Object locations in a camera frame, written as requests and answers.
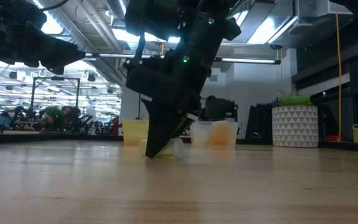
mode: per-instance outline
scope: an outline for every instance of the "red object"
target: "red object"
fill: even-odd
[[[119,134],[118,124],[119,124],[119,116],[111,120],[112,135],[117,136]]]
[[[328,141],[338,141],[338,135],[329,134],[327,135]]]

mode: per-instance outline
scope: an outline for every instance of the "translucent plastic container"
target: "translucent plastic container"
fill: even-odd
[[[198,121],[190,126],[191,142],[195,147],[236,146],[238,124],[230,121]]]
[[[141,156],[145,156],[147,140],[141,141],[138,151]],[[171,139],[171,141],[163,148],[156,157],[175,157],[182,158],[185,155],[185,145],[180,138]]]
[[[149,131],[149,121],[146,120],[124,120],[122,123],[124,130],[124,145],[138,146],[143,140],[147,140]]]

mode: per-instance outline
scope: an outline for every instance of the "yellow cable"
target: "yellow cable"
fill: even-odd
[[[280,69],[281,69],[281,91],[283,91],[283,49],[281,48],[281,63],[280,63]]]
[[[338,140],[341,141],[342,136],[342,60],[341,60],[341,43],[339,40],[339,17],[336,12],[336,38],[338,44],[338,62],[339,62],[339,134]]]

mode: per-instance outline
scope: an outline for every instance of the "green plant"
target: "green plant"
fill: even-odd
[[[282,97],[277,97],[273,101],[273,106],[294,106],[294,105],[311,105],[310,96],[297,96],[294,93],[287,94],[280,91]]]
[[[62,112],[57,106],[48,106],[45,109],[45,113],[52,118],[57,118],[59,115],[61,115]]]

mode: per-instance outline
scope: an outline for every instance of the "yellow cup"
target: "yellow cup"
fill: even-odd
[[[124,131],[124,145],[138,146],[140,141],[147,139],[149,121],[146,120],[124,120],[122,123]]]

